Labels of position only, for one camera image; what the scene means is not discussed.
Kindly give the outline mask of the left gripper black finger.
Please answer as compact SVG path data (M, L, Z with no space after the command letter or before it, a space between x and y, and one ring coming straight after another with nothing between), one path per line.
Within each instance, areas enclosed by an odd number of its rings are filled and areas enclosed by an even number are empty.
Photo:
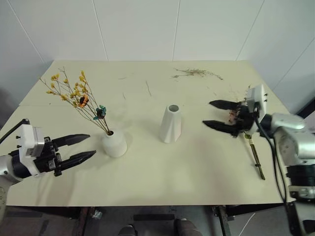
M96 150L81 152L70 156L67 160L57 161L54 176L58 177L62 175L62 171L82 164L86 160L90 159L94 154L96 154Z
M73 134L53 139L52 143L54 147L59 148L63 146L71 146L80 143L89 137L90 135L88 134Z

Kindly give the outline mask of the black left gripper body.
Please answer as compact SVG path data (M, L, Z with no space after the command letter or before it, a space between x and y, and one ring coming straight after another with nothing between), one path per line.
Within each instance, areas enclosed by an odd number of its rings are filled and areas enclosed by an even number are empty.
M44 146L40 156L34 163L40 173L54 171L54 174L61 174L61 156L58 153L59 147L62 145L62 139L57 138L51 140L50 137L44 138Z

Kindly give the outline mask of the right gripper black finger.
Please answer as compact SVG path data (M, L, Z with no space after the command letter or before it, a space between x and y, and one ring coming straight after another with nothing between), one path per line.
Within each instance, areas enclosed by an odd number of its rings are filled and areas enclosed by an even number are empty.
M213 101L210 101L209 104L221 110L232 110L232 111L236 111L238 107L241 105L240 102L232 102L232 101L226 101L226 100L213 100Z
M228 125L228 124L225 124L224 122L220 122L216 120L203 120L202 122L211 129L228 133L230 135L238 135L238 129L234 125Z

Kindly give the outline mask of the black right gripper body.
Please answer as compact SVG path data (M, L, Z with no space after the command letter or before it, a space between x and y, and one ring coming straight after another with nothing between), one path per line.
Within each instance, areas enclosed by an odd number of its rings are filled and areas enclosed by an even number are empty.
M252 135L257 131L256 120L260 117L259 111L260 105L254 104L253 110L250 111L249 107L242 102L237 103L236 106L236 117L234 118L235 131L232 136L237 137L241 133Z

